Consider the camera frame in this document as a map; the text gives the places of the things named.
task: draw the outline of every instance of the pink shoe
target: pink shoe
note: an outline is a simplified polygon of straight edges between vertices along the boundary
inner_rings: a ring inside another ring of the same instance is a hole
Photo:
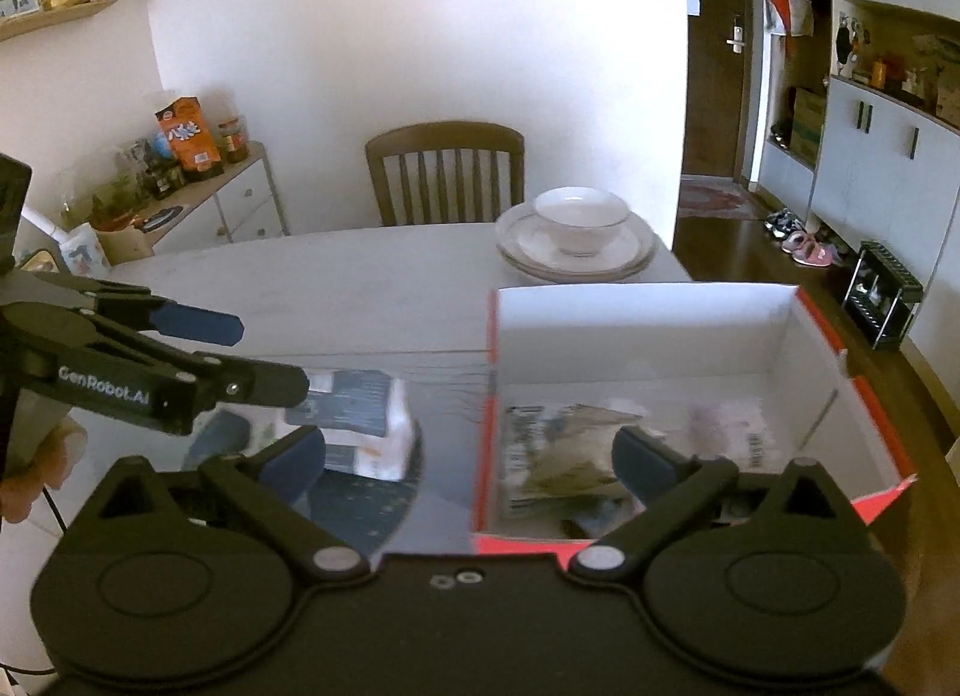
[[[813,241],[813,238],[810,237],[808,233],[797,230],[787,236],[786,240],[781,244],[781,250],[787,254],[793,254],[796,251],[802,250],[811,241]]]
[[[833,265],[833,249],[828,245],[808,239],[808,242],[802,248],[793,253],[793,259],[802,266],[828,269]]]

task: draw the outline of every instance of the white bowl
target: white bowl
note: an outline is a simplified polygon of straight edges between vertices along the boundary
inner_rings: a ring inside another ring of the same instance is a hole
[[[534,211],[558,250],[575,257],[592,257],[616,238],[630,217],[626,201],[592,187],[560,187],[534,200]]]

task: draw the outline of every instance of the drawer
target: drawer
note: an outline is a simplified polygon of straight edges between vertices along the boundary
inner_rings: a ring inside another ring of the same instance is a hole
[[[230,232],[241,226],[243,221],[271,196],[270,182],[267,181],[267,170],[263,167],[263,161],[253,163],[218,191],[217,200]]]
[[[246,218],[241,226],[230,233],[234,244],[260,239],[278,239],[283,235],[277,206],[270,200]]]

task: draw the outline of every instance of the human hand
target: human hand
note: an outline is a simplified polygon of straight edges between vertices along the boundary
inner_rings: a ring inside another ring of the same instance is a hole
[[[64,418],[47,434],[26,471],[0,480],[0,519],[11,523],[26,520],[44,487],[59,490],[64,485],[85,448],[86,431]]]

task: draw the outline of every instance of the screw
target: screw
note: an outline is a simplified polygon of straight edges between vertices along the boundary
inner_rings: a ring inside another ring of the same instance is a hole
[[[430,578],[430,587],[438,590],[453,590],[457,586],[457,581],[446,574],[434,574]]]
[[[577,560],[590,571],[613,571],[627,562],[627,556],[608,544],[594,544],[577,553]]]
[[[483,581],[483,573],[475,569],[465,569],[457,572],[457,581],[460,584],[480,584]]]
[[[314,565],[323,571],[349,571],[362,560],[360,553],[349,547],[325,547],[313,556]]]

